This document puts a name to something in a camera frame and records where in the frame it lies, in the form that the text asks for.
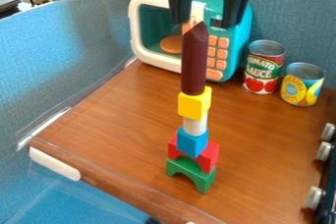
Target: tomato sauce can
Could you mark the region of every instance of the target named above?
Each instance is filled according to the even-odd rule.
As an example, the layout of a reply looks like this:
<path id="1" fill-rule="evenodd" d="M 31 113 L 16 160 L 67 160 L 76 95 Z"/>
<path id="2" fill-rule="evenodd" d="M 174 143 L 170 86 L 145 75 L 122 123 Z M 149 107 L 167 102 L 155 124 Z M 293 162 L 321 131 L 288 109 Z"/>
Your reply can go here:
<path id="1" fill-rule="evenodd" d="M 287 66 L 281 84 L 281 98 L 297 106 L 312 106 L 321 91 L 324 71 L 309 63 Z"/>
<path id="2" fill-rule="evenodd" d="M 256 40 L 250 44 L 243 87 L 253 93 L 268 94 L 277 87 L 285 59 L 283 46 L 272 40 Z"/>

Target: toy microwave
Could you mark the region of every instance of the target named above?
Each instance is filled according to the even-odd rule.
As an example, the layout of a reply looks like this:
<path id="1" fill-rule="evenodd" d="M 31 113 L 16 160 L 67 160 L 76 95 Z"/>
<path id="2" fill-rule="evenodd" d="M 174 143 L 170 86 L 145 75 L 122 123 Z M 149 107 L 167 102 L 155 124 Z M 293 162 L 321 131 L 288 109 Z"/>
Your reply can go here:
<path id="1" fill-rule="evenodd" d="M 168 46 L 181 47 L 179 36 L 204 21 L 209 33 L 206 77 L 211 81 L 225 82 L 235 73 L 242 55 L 247 52 L 252 8 L 248 5 L 242 21 L 228 29 L 221 26 L 222 11 L 223 0 L 193 0 L 191 18 L 181 27 L 171 19 L 168 0 L 132 0 L 129 17 L 133 51 L 144 63 L 181 73 L 181 49 L 176 52 L 166 50 L 162 42 L 172 37 Z"/>

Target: brown cylinder block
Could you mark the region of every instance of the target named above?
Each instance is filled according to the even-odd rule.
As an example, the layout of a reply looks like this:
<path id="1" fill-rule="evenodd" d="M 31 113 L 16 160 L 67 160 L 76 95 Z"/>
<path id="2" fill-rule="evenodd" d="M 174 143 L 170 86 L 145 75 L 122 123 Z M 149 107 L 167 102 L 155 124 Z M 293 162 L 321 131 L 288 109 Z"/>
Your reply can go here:
<path id="1" fill-rule="evenodd" d="M 198 95 L 204 92 L 208 33 L 204 22 L 186 32 L 182 44 L 181 92 Z"/>

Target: green arch block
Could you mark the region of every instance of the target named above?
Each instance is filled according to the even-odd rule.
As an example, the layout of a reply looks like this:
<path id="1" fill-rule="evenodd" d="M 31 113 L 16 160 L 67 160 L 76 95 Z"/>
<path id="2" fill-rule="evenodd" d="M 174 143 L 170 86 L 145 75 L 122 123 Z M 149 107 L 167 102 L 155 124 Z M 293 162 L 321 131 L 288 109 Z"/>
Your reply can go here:
<path id="1" fill-rule="evenodd" d="M 213 168 L 210 174 L 203 173 L 198 164 L 189 157 L 179 157 L 176 160 L 168 159 L 166 162 L 166 173 L 173 177 L 177 173 L 181 173 L 191 178 L 200 193 L 206 194 L 211 187 L 217 167 Z"/>

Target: block tower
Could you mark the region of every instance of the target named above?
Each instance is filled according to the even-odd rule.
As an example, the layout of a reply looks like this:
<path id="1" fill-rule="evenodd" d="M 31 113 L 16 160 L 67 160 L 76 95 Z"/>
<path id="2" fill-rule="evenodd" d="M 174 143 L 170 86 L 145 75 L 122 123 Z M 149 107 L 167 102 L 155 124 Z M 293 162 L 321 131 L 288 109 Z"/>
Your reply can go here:
<path id="1" fill-rule="evenodd" d="M 178 113 L 183 127 L 168 142 L 166 172 L 172 177 L 182 173 L 191 178 L 205 194 L 217 171 L 219 144 L 208 141 L 207 114 L 212 89 L 205 86 L 208 33 L 204 22 L 183 36 L 181 92 Z"/>

